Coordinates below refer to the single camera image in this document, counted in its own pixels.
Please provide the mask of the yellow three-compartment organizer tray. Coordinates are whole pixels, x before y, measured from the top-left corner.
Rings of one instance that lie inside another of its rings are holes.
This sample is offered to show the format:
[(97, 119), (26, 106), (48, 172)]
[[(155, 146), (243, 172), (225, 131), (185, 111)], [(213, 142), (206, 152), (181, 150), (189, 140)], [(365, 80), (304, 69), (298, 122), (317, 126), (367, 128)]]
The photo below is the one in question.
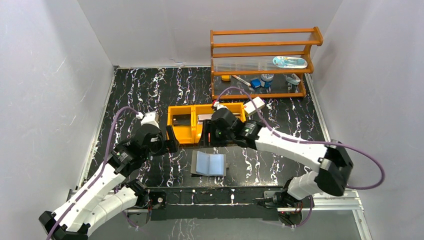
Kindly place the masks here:
[[(173, 127), (177, 140), (181, 145), (198, 144), (201, 140), (203, 124), (197, 124), (197, 115), (213, 114), (212, 104), (174, 105), (167, 109), (167, 124)], [(173, 115), (191, 115), (191, 126), (173, 126)]]

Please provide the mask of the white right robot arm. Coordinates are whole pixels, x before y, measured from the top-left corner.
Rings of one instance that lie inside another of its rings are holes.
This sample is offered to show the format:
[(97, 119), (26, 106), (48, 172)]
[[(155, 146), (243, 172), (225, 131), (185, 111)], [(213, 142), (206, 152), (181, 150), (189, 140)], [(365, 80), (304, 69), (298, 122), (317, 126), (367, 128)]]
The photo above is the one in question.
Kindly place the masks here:
[(283, 200), (299, 202), (317, 193), (341, 197), (346, 190), (354, 164), (337, 142), (320, 144), (293, 137), (263, 122), (242, 121), (225, 107), (202, 124), (199, 145), (203, 147), (237, 145), (277, 154), (308, 167), (308, 173), (286, 182), (281, 192)]

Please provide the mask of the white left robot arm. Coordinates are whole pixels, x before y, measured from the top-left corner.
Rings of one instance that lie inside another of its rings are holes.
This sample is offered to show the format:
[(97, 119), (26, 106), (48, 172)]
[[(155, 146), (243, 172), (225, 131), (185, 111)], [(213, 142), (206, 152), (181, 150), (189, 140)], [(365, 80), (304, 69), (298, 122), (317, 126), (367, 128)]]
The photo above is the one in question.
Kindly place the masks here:
[(135, 135), (110, 151), (95, 174), (67, 202), (45, 211), (39, 222), (49, 240), (86, 240), (101, 225), (132, 207), (150, 208), (150, 189), (139, 180), (125, 180), (151, 157), (179, 149), (173, 127), (166, 134), (145, 123)]

